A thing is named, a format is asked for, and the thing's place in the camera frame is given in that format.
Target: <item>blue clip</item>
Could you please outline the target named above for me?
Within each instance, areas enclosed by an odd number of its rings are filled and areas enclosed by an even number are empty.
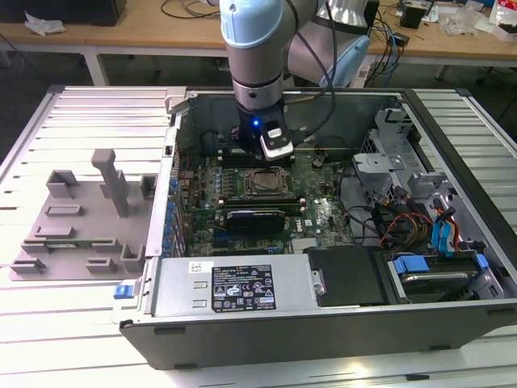
[[[393,261],[397,273],[429,272],[429,266],[422,255],[399,256]]]
[[[431,235],[431,245],[433,246],[433,248],[438,248],[440,227],[441,225],[439,222],[435,222],[435,224],[433,225],[433,233]]]
[[[115,299],[132,299],[134,298],[132,291],[134,286],[132,285],[117,285],[113,298]]]
[[[439,237],[439,251],[444,253],[447,257],[452,257],[452,252],[450,252],[447,247],[449,233],[451,233],[451,224],[445,222],[443,224],[442,234]]]
[[[486,259],[485,255],[482,255],[481,253],[476,255],[476,261],[481,267],[482,271],[485,271],[489,267],[488,260]]]
[[[433,233],[431,235],[431,245],[444,253],[447,257],[452,257],[451,251],[448,250],[447,240],[451,233],[451,224],[440,220],[439,216],[435,219],[433,225]]]

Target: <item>wire bundle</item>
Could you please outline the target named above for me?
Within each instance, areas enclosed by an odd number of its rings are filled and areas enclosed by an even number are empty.
[[[433,225],[431,220],[420,213],[402,213],[397,215],[391,224],[389,224],[389,227],[386,231],[386,234],[391,232],[395,225],[402,221],[402,219],[408,221],[411,225],[411,232],[410,235],[406,238],[406,240],[402,242],[398,242],[396,240],[393,241],[393,249],[391,250],[392,253],[398,253],[406,250],[407,248],[411,247],[414,243],[417,241],[422,241],[427,237],[427,232],[429,230],[429,225]],[[381,247],[387,240],[387,236],[385,236],[379,241],[379,246]]]
[[[443,214],[442,209],[436,209],[436,212],[439,216]],[[452,237],[452,245],[454,246],[454,250],[456,252],[460,251],[460,227],[458,226],[457,222],[452,219],[452,217],[448,217],[446,219],[446,222],[452,225],[452,228],[454,230],[454,235]]]
[[[366,79],[365,85],[369,82],[372,82],[373,84],[375,82],[376,77],[380,75],[386,75],[381,85],[381,87],[386,87],[386,84],[391,79],[393,72],[398,67],[398,62],[400,61],[401,56],[404,54],[404,47],[400,48],[397,46],[397,43],[395,41],[395,35],[393,34],[392,29],[382,19],[382,14],[378,10],[377,15],[378,18],[376,18],[376,21],[380,24],[380,26],[374,25],[372,29],[383,33],[384,38],[386,40],[386,45],[382,57],[376,63],[375,67],[373,68],[373,71]]]
[[[201,3],[200,0],[194,0],[192,2],[189,2],[188,4],[185,4],[184,0],[180,0],[181,7],[190,16],[171,14],[170,12],[165,10],[165,6],[169,3],[169,1],[170,0],[165,0],[163,2],[162,6],[160,7],[160,9],[162,10],[163,14],[165,14],[167,16],[170,16],[171,18],[175,18],[175,19],[218,19],[219,18],[219,14],[220,14],[219,11],[210,12],[208,14],[202,14],[202,13],[199,13],[199,12],[196,12],[196,11],[192,10],[191,7],[194,6],[195,4]]]

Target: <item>desk leg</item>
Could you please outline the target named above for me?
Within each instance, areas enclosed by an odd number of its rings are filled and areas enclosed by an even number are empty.
[[[0,68],[6,69],[11,67],[12,63],[7,55],[7,51],[0,51]]]
[[[94,52],[83,53],[86,60],[86,66],[90,71],[91,79],[95,86],[109,86],[106,70],[104,69],[103,59],[100,54]]]
[[[449,69],[449,66],[448,65],[441,65],[439,68],[438,68],[438,71],[436,72],[435,74],[435,78],[438,80],[438,81],[441,81],[443,79],[443,77],[445,76],[445,73],[447,73],[447,70]]]
[[[364,83],[366,82],[366,79],[368,78],[368,73],[370,72],[370,68],[372,67],[372,64],[375,62],[375,60],[375,55],[367,55],[366,57],[364,57],[363,63],[361,63],[361,66],[357,70],[357,73],[355,73],[355,76],[350,81],[350,87],[359,89],[362,89],[364,87]]]

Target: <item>blue release tab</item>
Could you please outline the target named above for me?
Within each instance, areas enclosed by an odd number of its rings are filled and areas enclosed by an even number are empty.
[[[132,285],[117,285],[113,297],[115,299],[132,299],[134,298],[132,295],[133,289],[134,286]]]
[[[486,259],[485,255],[482,255],[481,253],[476,255],[476,260],[481,267],[481,270],[486,270],[488,268],[488,260]]]
[[[400,275],[406,272],[428,272],[429,266],[426,259],[421,255],[400,256],[393,261],[395,269]]]

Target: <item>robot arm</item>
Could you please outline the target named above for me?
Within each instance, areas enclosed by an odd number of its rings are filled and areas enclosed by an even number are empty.
[[[284,120],[284,68],[302,78],[326,85],[324,74],[313,56],[296,37],[303,28],[305,40],[316,44],[315,50],[319,51],[317,55],[323,58],[325,67],[332,67],[334,46],[328,14],[323,7],[325,0],[204,2],[219,5],[221,9],[221,32],[226,41],[240,116],[240,125],[231,132],[231,140],[245,151],[265,156],[267,160],[289,155],[294,147]],[[331,0],[333,16],[344,18],[345,22],[350,15],[356,16],[358,12],[354,12],[355,9],[348,2],[355,7],[360,3],[362,10],[359,11],[359,19],[364,21],[362,13],[366,0]],[[357,39],[357,31],[353,32],[342,34],[339,45],[341,53],[350,46],[351,41]]]

